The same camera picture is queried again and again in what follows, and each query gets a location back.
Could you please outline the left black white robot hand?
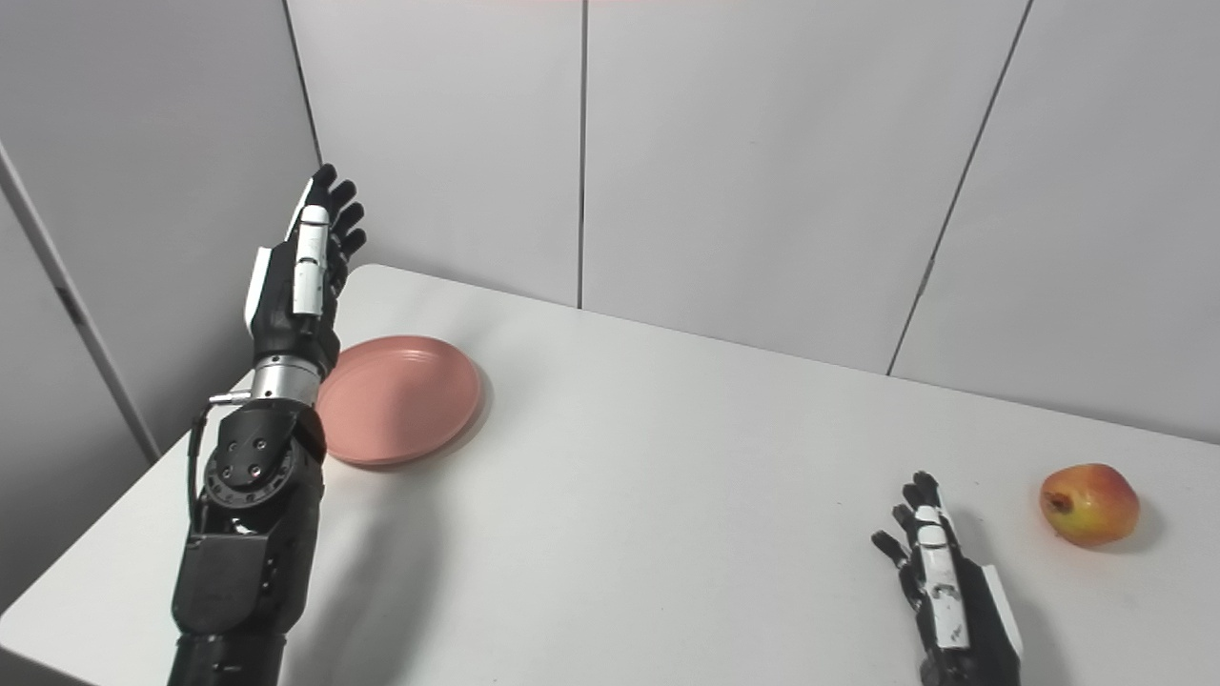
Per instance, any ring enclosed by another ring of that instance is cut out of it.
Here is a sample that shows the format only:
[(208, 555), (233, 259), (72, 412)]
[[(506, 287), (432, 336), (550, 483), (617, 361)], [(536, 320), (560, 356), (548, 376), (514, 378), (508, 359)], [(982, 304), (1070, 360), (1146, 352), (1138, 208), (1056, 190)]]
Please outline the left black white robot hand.
[(257, 248), (244, 319), (253, 334), (253, 360), (300, 356), (327, 376), (340, 342), (333, 326), (350, 260), (367, 242), (365, 216), (353, 181), (340, 181), (326, 162), (306, 182), (284, 238)]

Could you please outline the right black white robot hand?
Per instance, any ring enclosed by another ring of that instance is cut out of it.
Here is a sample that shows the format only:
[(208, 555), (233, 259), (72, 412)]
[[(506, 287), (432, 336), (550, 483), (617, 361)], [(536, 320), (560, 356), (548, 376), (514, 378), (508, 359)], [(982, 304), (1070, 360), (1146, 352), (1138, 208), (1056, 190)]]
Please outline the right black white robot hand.
[(1021, 638), (993, 565), (964, 555), (939, 483), (913, 474), (892, 509), (905, 538), (876, 531), (871, 541), (897, 569), (924, 646), (924, 685), (1020, 685)]

